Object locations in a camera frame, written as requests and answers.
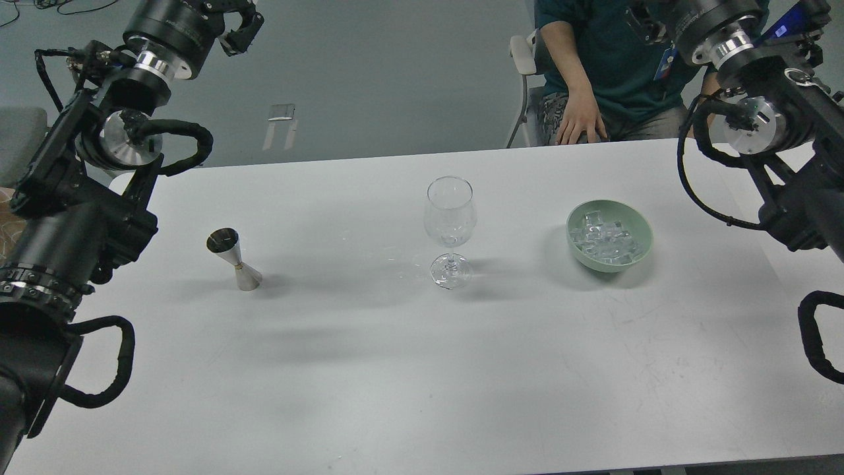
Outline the person's hand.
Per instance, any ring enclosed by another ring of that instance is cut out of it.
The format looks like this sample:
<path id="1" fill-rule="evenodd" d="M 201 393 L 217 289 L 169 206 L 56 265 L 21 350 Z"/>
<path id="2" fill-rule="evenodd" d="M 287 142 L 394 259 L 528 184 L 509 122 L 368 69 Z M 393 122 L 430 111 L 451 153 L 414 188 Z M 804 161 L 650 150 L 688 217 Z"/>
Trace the person's hand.
<path id="1" fill-rule="evenodd" d="M 590 90 L 570 90 L 552 144 L 600 143 L 608 138 L 594 94 Z"/>

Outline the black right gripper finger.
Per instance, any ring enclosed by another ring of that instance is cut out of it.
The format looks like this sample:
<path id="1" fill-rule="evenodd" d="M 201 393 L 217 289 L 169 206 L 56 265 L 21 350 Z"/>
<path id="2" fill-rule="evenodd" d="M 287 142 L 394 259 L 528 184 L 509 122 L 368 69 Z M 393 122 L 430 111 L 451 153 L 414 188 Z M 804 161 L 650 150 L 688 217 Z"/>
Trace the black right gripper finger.
<path id="1" fill-rule="evenodd" d="M 667 40 L 667 28 L 646 5 L 629 5 L 624 17 L 630 29 L 643 44 L 652 46 Z"/>

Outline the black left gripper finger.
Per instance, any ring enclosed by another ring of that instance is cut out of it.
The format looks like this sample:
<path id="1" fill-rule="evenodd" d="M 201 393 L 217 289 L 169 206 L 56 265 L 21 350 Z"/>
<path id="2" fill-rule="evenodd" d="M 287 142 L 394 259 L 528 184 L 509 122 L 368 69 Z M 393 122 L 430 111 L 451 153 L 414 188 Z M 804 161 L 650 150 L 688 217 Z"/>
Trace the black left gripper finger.
<path id="1" fill-rule="evenodd" d="M 220 37 L 220 44 L 228 56 L 244 54 L 264 24 L 262 13 L 257 11 L 253 1 L 220 1 L 223 13 L 239 13 L 240 27 Z"/>

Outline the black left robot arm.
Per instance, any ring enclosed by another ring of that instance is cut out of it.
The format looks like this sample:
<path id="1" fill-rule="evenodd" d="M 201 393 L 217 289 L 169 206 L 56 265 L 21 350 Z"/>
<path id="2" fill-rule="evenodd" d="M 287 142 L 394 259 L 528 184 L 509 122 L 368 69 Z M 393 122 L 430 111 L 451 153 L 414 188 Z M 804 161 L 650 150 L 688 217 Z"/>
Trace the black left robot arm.
<path id="1" fill-rule="evenodd" d="M 25 222 L 2 264 L 2 469 L 58 400 L 101 408 L 129 384 L 135 328 L 76 309 L 156 235 L 157 178 L 201 165 L 213 150 L 198 123 L 156 119 L 175 79 L 195 79 L 215 43 L 247 51 L 264 24 L 253 1 L 142 1 L 117 47 L 37 50 L 59 110 L 36 139 L 10 208 Z"/>

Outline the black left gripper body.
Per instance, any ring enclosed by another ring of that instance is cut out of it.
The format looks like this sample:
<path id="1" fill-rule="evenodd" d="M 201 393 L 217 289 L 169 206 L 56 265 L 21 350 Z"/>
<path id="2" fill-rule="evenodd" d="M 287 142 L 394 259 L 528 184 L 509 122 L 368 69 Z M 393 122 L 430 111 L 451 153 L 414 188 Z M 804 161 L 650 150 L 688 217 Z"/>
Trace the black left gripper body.
<path id="1" fill-rule="evenodd" d="M 123 33 L 130 50 L 148 40 L 182 60 L 178 79 L 198 77 L 215 40 L 224 33 L 222 13 L 209 13 L 200 1 L 142 1 Z"/>

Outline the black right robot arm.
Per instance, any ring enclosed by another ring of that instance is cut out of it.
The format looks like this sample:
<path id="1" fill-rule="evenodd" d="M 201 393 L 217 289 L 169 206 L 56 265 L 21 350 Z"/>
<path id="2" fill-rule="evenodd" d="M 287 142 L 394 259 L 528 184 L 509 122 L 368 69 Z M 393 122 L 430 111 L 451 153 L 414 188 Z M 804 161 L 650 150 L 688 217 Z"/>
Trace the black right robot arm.
<path id="1" fill-rule="evenodd" d="M 815 76 L 826 1 L 799 1 L 763 35 L 756 1 L 631 1 L 625 19 L 644 43 L 667 43 L 688 64 L 711 65 L 721 89 L 693 100 L 679 129 L 678 173 L 694 204 L 736 228 L 763 231 L 789 251 L 842 256 L 842 105 Z M 685 143 L 747 171 L 762 196 L 757 222 L 717 212 L 688 183 Z"/>

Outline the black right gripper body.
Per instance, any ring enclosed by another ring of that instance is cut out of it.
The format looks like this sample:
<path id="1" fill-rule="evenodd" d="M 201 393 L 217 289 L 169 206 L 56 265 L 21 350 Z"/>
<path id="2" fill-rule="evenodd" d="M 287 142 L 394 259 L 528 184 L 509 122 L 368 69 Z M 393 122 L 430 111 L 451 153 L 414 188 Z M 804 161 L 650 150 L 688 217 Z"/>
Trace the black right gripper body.
<path id="1" fill-rule="evenodd" d="M 768 18 L 766 1 L 661 1 L 659 20 L 684 62 L 745 67 L 764 55 L 754 47 Z"/>

